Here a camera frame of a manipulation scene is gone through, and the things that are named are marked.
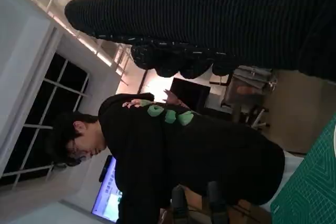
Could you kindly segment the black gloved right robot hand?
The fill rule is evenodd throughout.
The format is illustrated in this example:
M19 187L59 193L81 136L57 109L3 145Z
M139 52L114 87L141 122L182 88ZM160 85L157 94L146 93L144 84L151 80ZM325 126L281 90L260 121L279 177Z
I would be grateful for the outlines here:
M335 0L71 0L65 16L165 78L247 66L335 81Z

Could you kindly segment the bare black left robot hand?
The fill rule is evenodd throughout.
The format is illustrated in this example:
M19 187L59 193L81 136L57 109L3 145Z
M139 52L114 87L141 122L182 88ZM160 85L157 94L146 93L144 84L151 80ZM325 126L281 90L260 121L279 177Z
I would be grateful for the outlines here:
M207 196L211 223L229 223L227 204L222 198L217 182L212 181L207 184ZM171 204L173 223L191 223L185 192L181 185L173 188Z

